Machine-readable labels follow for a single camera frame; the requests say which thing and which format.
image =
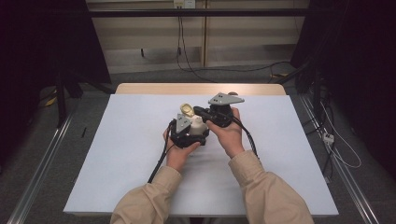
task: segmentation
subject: person's right hand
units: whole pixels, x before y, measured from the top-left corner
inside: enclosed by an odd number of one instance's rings
[[[232,107],[232,111],[233,116],[240,119],[239,110]],[[218,137],[221,146],[231,159],[245,151],[242,146],[242,129],[236,123],[232,122],[228,127],[220,128],[208,120],[206,125]]]

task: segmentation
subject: person's left hand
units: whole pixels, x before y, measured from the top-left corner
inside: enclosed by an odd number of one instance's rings
[[[167,130],[163,133],[163,139],[166,138]],[[177,147],[171,138],[168,138],[168,152],[166,153],[166,165],[174,168],[179,173],[183,170],[184,163],[186,163],[187,158],[190,153],[192,153],[201,144],[199,142],[191,144],[189,147],[180,148]]]

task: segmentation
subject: white cable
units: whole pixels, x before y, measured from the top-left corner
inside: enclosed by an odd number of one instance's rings
[[[341,161],[343,164],[345,164],[346,166],[349,166],[351,168],[359,168],[361,167],[361,158],[359,157],[358,153],[353,149],[353,147],[341,136],[340,133],[337,132],[337,130],[335,130],[334,126],[332,125],[332,121],[330,120],[329,114],[327,114],[326,108],[324,107],[323,103],[320,102],[321,106],[323,107],[324,113],[326,114],[326,117],[330,123],[330,125],[332,126],[332,129],[335,131],[335,133],[346,143],[346,145],[352,150],[352,152],[356,155],[356,157],[359,160],[359,165],[351,165],[349,163],[347,163],[346,161],[344,161],[339,155],[337,155],[337,153],[335,153],[332,150],[332,147],[329,145],[329,143],[326,143],[329,146],[329,150],[334,154],[334,157],[337,158],[339,161]]]

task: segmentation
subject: khaki shirt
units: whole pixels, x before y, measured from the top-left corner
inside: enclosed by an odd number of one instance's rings
[[[303,198],[279,176],[265,172],[251,150],[236,155],[229,165],[242,190],[250,224],[314,223]],[[151,184],[132,189],[120,200],[110,223],[164,223],[180,181],[178,171],[161,167]]]

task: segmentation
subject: sleeve cuff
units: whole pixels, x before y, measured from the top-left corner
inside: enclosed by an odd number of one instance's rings
[[[181,174],[172,167],[162,166],[154,176],[152,184],[158,184],[174,193],[181,182]]]
[[[244,186],[249,179],[260,172],[265,172],[262,163],[252,150],[247,150],[233,157],[228,163],[239,185]]]

